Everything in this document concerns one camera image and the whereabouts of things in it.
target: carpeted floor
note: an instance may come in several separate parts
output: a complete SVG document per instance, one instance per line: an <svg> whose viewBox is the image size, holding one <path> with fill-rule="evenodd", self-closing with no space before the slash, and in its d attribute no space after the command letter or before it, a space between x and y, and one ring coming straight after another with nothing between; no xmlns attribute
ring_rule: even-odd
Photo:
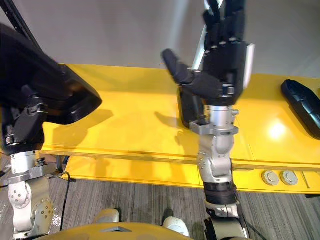
<svg viewBox="0 0 320 240"><path fill-rule="evenodd" d="M59 231L67 182L50 180L55 215L51 233ZM268 240L320 240L320 198L300 194L239 193L247 222ZM70 184L64 229L86 225L105 208L121 208L123 222L160 225L166 208L186 223L194 239L205 239L203 220L207 218L202 189L147 184L77 180ZM13 229L13 209L8 190L0 192L1 239L9 239ZM260 237L250 231L251 238Z"/></svg>

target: black cable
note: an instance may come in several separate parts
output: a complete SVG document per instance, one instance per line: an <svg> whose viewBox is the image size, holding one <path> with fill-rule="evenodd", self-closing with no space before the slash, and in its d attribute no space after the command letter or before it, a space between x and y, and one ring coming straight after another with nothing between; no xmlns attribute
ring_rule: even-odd
<svg viewBox="0 0 320 240"><path fill-rule="evenodd" d="M65 192L65 197L64 197L64 202L63 202L63 208L62 208L62 214L61 214L61 225L60 225L60 231L62 231L63 226L64 226L64 216L65 216L65 210L66 210L66 203L67 203L67 198L68 198L68 192L69 192L69 186L70 186L70 174L67 171L64 171L63 173L60 173L56 176L55 178L61 177L62 175L68 175L68 183L66 187L66 192Z"/></svg>
<svg viewBox="0 0 320 240"><path fill-rule="evenodd" d="M236 193L236 198L239 200L239 195L238 193ZM249 228L251 228L256 234L258 234L258 236L262 239L262 240L267 240L254 226L252 226L249 222L247 222L245 215L244 215L244 211L242 209L242 206L239 205L238 206L238 213L240 215L240 222L244 222L246 228L248 228L247 226L249 226Z"/></svg>
<svg viewBox="0 0 320 240"><path fill-rule="evenodd" d="M254 226L252 226L250 223L246 223L249 228L251 228L262 240L267 240Z"/></svg>

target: circular button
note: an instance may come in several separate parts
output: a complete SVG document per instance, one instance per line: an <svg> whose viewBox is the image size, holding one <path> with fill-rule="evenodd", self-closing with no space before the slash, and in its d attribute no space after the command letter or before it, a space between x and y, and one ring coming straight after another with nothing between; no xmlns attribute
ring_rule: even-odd
<svg viewBox="0 0 320 240"><path fill-rule="evenodd" d="M275 186L279 183L279 177L274 171L264 171L262 173L262 179L263 181L270 185L270 186Z"/></svg>
<svg viewBox="0 0 320 240"><path fill-rule="evenodd" d="M283 171L280 177L286 185L296 185L298 183L297 175L293 171Z"/></svg>

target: black padding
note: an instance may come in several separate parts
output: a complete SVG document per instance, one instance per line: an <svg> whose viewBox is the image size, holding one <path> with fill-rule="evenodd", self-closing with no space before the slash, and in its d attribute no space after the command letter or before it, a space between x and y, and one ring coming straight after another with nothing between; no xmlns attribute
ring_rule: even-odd
<svg viewBox="0 0 320 240"><path fill-rule="evenodd" d="M234 184L204 182L203 185L205 199L208 203L227 205L237 202L237 187Z"/></svg>

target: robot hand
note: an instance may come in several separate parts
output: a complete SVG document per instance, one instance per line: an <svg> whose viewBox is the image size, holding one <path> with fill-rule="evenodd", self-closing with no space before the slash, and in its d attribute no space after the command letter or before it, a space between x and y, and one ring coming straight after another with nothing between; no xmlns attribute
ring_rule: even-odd
<svg viewBox="0 0 320 240"><path fill-rule="evenodd" d="M211 106L232 106L248 85L254 45L243 41L245 28L244 0L227 0L224 19L218 3L209 1L206 24L203 71L189 69L166 49L162 58L174 81Z"/></svg>

